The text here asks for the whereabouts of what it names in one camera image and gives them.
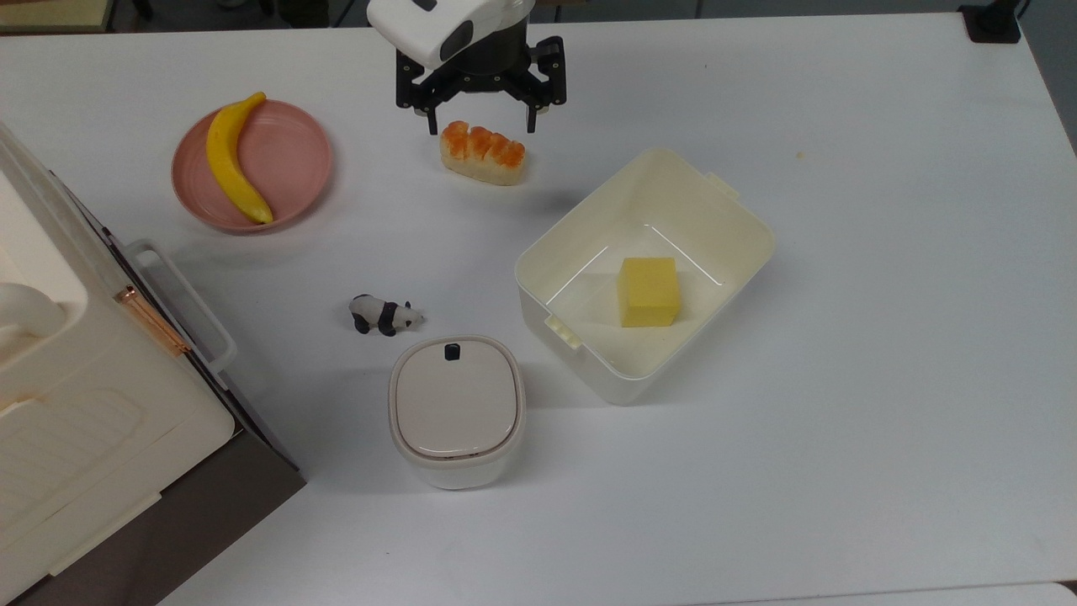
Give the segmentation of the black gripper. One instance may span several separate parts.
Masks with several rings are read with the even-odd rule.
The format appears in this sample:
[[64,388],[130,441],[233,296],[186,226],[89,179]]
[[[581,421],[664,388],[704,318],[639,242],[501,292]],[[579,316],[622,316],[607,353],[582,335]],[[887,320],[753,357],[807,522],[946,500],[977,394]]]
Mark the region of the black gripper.
[[477,38],[475,25],[459,24],[440,43],[443,65],[426,74],[426,68],[396,51],[395,101],[401,109],[411,109],[426,116],[428,133],[439,133],[436,109],[460,93],[460,84],[500,77],[496,87],[522,101],[527,108],[526,131],[535,133],[536,119],[550,105],[568,99],[565,42],[562,37],[542,39],[527,45],[528,17],[491,34]]

